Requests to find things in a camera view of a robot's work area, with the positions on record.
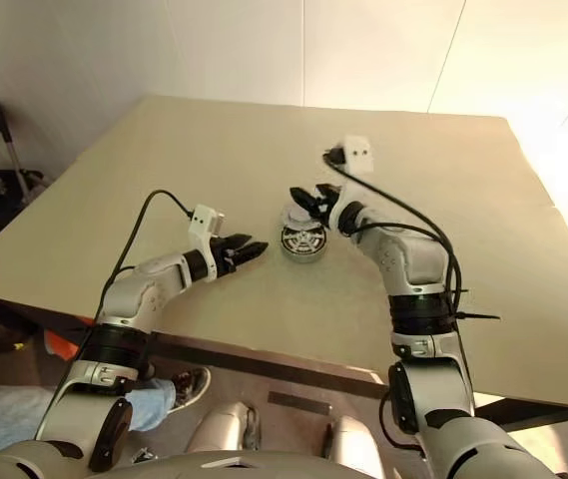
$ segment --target blue jeans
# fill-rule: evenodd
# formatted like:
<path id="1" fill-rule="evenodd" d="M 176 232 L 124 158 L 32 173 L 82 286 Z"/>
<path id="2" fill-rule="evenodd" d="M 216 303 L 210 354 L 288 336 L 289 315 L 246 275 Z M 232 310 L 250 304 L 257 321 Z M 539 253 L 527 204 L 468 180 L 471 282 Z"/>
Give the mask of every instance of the blue jeans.
<path id="1" fill-rule="evenodd" d="M 19 441 L 33 439 L 53 391 L 32 386 L 0 386 L 0 450 Z M 175 404 L 175 385 L 151 379 L 142 389 L 126 395 L 133 405 L 131 429 L 148 431 L 166 418 Z"/>

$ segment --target white wall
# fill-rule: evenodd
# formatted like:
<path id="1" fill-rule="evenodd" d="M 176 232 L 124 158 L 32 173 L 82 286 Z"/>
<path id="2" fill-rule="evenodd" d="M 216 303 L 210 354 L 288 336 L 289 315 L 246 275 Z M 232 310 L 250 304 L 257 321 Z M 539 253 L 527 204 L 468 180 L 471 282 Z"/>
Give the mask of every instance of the white wall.
<path id="1" fill-rule="evenodd" d="M 147 93 L 505 116 L 568 223 L 568 0 L 0 0 L 25 164 L 61 174 Z"/>

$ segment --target wooden table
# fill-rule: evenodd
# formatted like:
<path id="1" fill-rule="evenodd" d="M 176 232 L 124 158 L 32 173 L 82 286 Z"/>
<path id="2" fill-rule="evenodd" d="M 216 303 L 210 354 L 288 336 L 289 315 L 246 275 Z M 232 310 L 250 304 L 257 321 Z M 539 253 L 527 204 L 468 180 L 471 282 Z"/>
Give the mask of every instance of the wooden table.
<path id="1" fill-rule="evenodd" d="M 568 404 L 568 229 L 499 118 L 147 98 L 0 234 L 0 298 L 92 316 L 144 197 L 165 188 L 225 213 L 223 234 L 271 247 L 196 284 L 159 330 L 385 377 L 394 359 L 374 264 L 335 235 L 313 264 L 279 247 L 288 188 L 337 183 L 320 156 L 345 134 L 368 136 L 374 181 L 451 237 L 470 289 L 462 309 L 502 316 L 461 322 L 475 388 Z M 125 264 L 186 250 L 187 225 L 157 198 Z"/>

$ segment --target black cable tie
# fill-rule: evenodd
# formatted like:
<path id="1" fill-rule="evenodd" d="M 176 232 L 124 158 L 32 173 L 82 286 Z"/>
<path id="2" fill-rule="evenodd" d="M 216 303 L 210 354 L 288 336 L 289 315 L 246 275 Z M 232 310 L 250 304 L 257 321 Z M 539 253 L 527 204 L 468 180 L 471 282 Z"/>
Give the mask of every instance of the black cable tie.
<path id="1" fill-rule="evenodd" d="M 476 312 L 457 311 L 454 315 L 457 319 L 501 319 L 501 316 L 494 314 L 477 314 Z"/>

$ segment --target foot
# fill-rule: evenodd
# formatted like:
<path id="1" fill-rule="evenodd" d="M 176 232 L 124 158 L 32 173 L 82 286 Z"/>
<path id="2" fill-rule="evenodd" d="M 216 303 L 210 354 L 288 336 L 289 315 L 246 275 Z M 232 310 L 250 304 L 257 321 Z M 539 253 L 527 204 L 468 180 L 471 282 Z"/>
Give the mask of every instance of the foot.
<path id="1" fill-rule="evenodd" d="M 175 405 L 168 411 L 179 411 L 197 402 L 211 385 L 211 372 L 207 367 L 197 367 L 173 376 Z"/>

